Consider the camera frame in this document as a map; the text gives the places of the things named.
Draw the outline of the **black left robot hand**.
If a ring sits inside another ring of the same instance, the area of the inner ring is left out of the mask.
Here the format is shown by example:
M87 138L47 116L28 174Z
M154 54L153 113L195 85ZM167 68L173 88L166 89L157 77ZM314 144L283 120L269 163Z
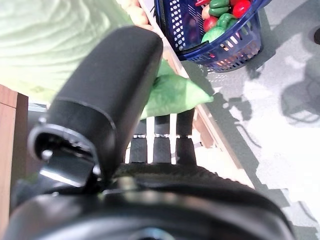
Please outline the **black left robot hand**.
M293 240L280 208L256 190L197 166L193 110L155 128L147 162L139 123L159 80L163 42L127 26L81 62L28 137L44 162L36 181L20 180L5 240Z

